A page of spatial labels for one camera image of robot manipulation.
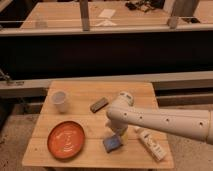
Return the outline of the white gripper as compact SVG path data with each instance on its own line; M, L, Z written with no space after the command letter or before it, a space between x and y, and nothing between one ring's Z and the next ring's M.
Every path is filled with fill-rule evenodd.
M109 127L116 135L118 135L123 143L127 142L128 140L127 124L123 124L118 121L108 120L105 126Z

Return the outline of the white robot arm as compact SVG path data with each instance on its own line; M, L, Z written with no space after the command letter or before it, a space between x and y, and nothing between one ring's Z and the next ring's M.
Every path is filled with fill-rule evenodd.
M120 92L108 106L106 115L114 132L135 125L213 145L213 111L137 108L133 103L130 93Z

